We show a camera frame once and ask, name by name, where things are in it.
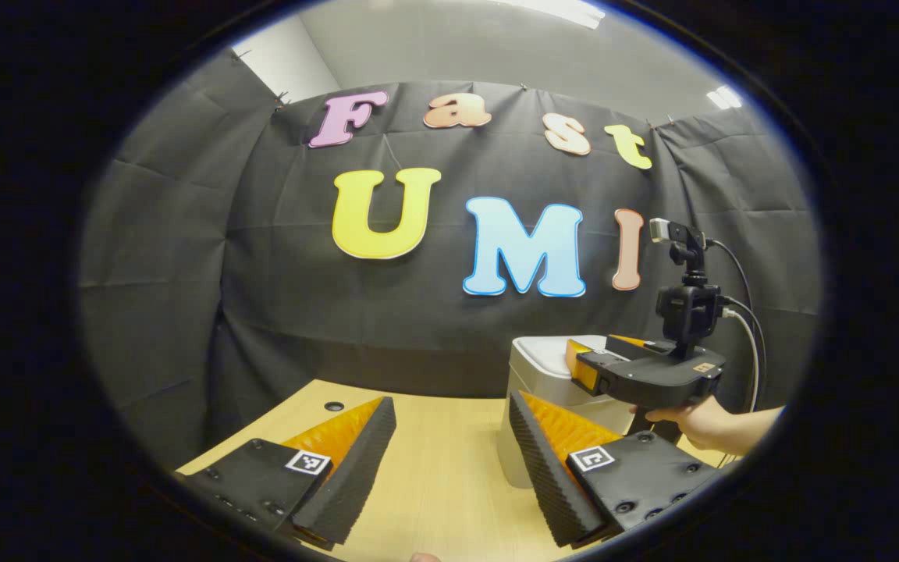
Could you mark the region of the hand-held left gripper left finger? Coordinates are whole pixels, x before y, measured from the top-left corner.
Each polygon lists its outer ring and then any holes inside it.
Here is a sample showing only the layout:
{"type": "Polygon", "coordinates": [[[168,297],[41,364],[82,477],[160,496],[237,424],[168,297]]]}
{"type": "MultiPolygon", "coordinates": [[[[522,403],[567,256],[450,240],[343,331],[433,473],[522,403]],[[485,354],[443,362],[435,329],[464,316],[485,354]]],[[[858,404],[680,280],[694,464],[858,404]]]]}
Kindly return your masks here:
{"type": "Polygon", "coordinates": [[[343,544],[396,430],[392,397],[275,443],[253,438],[178,483],[240,523],[317,547],[343,544]]]}

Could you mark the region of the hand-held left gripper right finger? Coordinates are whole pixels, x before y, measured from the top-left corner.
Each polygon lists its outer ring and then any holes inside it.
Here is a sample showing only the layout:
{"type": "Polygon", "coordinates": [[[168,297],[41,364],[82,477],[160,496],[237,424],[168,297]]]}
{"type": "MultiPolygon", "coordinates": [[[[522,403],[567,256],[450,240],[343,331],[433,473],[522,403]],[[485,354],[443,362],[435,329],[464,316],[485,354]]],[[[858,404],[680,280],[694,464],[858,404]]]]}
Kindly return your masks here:
{"type": "Polygon", "coordinates": [[[557,546],[645,525],[726,474],[652,431],[620,436],[520,390],[509,395],[509,425],[557,546]]]}

